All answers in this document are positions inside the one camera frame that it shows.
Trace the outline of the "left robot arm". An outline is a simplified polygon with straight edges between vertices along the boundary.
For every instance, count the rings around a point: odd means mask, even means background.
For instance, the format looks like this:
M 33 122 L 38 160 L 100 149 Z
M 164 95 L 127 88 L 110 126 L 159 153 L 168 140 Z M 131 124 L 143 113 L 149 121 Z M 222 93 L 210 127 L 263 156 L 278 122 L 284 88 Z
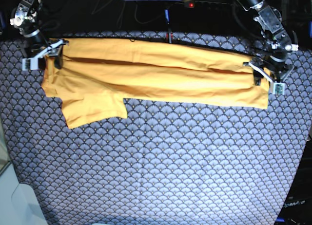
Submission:
M 264 49 L 243 65 L 251 67 L 255 73 L 255 84 L 266 78 L 270 93 L 284 95 L 287 77 L 294 66 L 286 64 L 289 54 L 298 51 L 298 37 L 295 31 L 288 31 L 282 24 L 282 15 L 265 0 L 236 0 L 245 11 L 254 10 L 257 22 L 262 30 Z

